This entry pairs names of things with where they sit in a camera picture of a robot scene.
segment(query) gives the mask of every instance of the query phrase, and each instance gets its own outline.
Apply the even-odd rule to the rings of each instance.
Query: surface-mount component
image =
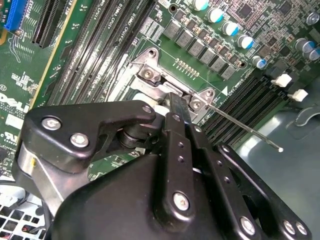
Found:
[[[294,45],[295,49],[306,54],[310,53],[315,46],[316,44],[313,41],[309,41],[305,38],[299,38]]]
[[[234,35],[236,35],[238,33],[238,31],[239,31],[239,27],[238,27],[238,24],[236,24],[235,22],[226,21],[222,25],[222,32],[225,35],[234,36]]]
[[[216,54],[211,48],[207,48],[202,57],[200,58],[200,61],[208,65],[215,55]]]
[[[224,19],[224,12],[220,8],[210,8],[206,14],[210,23],[219,23]]]
[[[303,56],[310,61],[316,61],[320,58],[320,48],[315,48],[309,53],[303,53]]]
[[[210,66],[210,68],[215,72],[220,72],[221,69],[226,65],[226,62],[219,56],[216,56],[213,60],[213,64]]]
[[[6,30],[12,32],[19,29],[27,3],[28,0],[12,0],[9,16],[4,25]]]
[[[205,10],[209,6],[209,0],[193,0],[192,6],[196,11]]]
[[[284,73],[280,75],[277,79],[271,80],[271,83],[281,88],[285,88],[291,82],[291,80],[292,78],[288,74]]]
[[[163,34],[172,40],[175,38],[180,28],[181,25],[177,21],[172,20],[164,30]]]
[[[254,39],[246,34],[242,34],[236,40],[236,43],[240,48],[250,49],[254,45]]]
[[[184,30],[180,37],[177,39],[176,44],[178,44],[180,47],[185,48],[190,41],[193,39],[193,35],[188,30]]]
[[[257,69],[264,69],[267,66],[267,61],[262,59],[260,56],[254,56],[252,58],[252,65],[254,65]]]
[[[294,94],[288,94],[288,97],[295,100],[296,102],[302,102],[308,93],[304,89],[299,89],[294,92]]]
[[[192,56],[197,57],[202,52],[204,47],[205,47],[204,43],[198,39],[197,41],[194,42],[194,44],[192,45],[192,47],[189,49],[188,52]]]
[[[236,69],[233,66],[228,66],[223,73],[221,74],[221,77],[224,78],[225,80],[229,80],[232,75],[236,72]]]

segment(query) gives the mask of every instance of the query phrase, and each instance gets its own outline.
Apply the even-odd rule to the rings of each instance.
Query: blue connector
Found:
[[[20,27],[27,3],[28,0],[12,0],[9,16],[4,25],[6,30],[12,32]]]

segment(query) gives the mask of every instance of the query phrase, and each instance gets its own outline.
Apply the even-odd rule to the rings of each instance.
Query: motherboard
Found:
[[[318,0],[0,0],[0,157],[42,106],[186,99],[214,145],[258,129],[319,75]],[[92,164],[95,179],[143,154]]]

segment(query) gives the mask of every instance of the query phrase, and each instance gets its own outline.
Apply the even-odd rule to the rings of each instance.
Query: blue-topped capacitor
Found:
[[[210,23],[219,23],[224,19],[224,11],[219,8],[210,8],[206,13],[206,18]]]
[[[196,11],[203,11],[209,6],[209,0],[193,0],[193,8]]]
[[[238,33],[239,31],[239,27],[238,24],[232,22],[232,21],[226,21],[223,25],[222,25],[222,32],[225,35],[228,36],[234,36]]]
[[[303,56],[310,61],[317,61],[320,58],[320,48],[315,48],[311,52],[303,53]]]
[[[255,41],[252,37],[242,34],[238,37],[238,39],[236,40],[236,43],[240,48],[250,49],[254,45]]]
[[[305,38],[299,38],[294,45],[295,49],[305,54],[310,53],[315,46],[316,44],[313,41],[309,41]]]
[[[267,64],[267,61],[260,56],[254,56],[252,58],[252,65],[254,65],[257,69],[264,69]]]

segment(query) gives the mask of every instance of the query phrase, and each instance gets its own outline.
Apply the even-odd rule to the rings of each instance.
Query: screw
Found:
[[[296,231],[294,229],[294,227],[291,225],[290,222],[288,221],[283,221],[283,225],[285,226],[285,229],[292,235],[296,234]]]
[[[143,111],[145,111],[148,114],[152,113],[152,110],[148,106],[143,106],[142,109],[143,109]]]
[[[255,233],[256,233],[255,227],[248,218],[243,216],[240,218],[240,222],[241,222],[243,229],[245,230],[245,232],[247,234],[255,235]]]
[[[173,115],[172,117],[174,120],[180,122],[180,117],[178,115]]]
[[[180,192],[176,192],[173,195],[173,202],[176,207],[181,211],[187,211],[189,209],[189,200],[185,195]]]
[[[89,145],[88,137],[82,133],[73,134],[70,138],[70,142],[78,148],[85,148]]]
[[[48,129],[50,131],[55,131],[61,128],[61,123],[53,117],[47,117],[43,119],[41,124],[45,129]]]
[[[194,129],[198,132],[198,133],[201,133],[202,132],[202,130],[201,130],[201,128],[199,127],[199,126],[194,126]]]
[[[300,233],[302,233],[303,235],[307,235],[308,232],[305,229],[305,227],[300,223],[300,222],[296,222],[296,227],[298,228],[298,230],[300,231]]]

